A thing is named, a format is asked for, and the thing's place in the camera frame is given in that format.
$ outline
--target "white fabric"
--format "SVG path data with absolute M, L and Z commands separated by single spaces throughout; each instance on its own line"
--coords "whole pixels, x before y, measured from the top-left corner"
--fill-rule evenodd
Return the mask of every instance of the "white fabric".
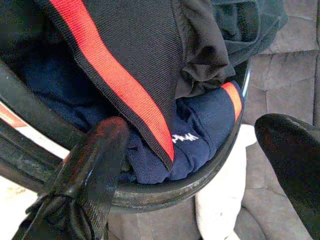
M 256 141 L 254 127 L 242 124 L 225 164 L 195 195 L 196 221 L 203 240 L 239 239 L 233 230 L 246 187 L 246 147 Z

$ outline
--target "navy blue fabric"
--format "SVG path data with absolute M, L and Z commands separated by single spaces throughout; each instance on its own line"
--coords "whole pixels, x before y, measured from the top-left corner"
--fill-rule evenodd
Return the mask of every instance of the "navy blue fabric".
M 49 52 L 40 51 L 41 54 L 37 51 L 23 60 L 21 76 L 53 111 L 86 132 L 118 112 L 101 96 L 71 55 L 67 57 L 66 51 L 68 49 L 61 46 Z M 240 93 L 237 83 L 232 83 Z M 126 158 L 133 171 L 122 173 L 122 181 L 155 184 L 185 178 L 215 155 L 235 123 L 233 103 L 223 88 L 179 98 L 174 107 L 171 134 L 175 159 L 172 170 L 166 169 L 132 127 Z
M 234 81 L 232 83 L 240 93 L 238 84 Z M 223 88 L 200 96 L 177 99 L 176 109 L 172 121 L 172 136 L 191 134 L 198 139 L 178 139 L 173 144 L 174 163 L 172 170 L 168 172 L 140 135 L 133 132 L 127 159 L 138 183 L 155 184 L 179 180 L 196 172 L 215 155 L 235 123 L 234 105 Z
M 118 113 L 68 51 L 64 44 L 34 51 L 22 60 L 20 77 L 53 111 L 87 132 L 101 120 Z

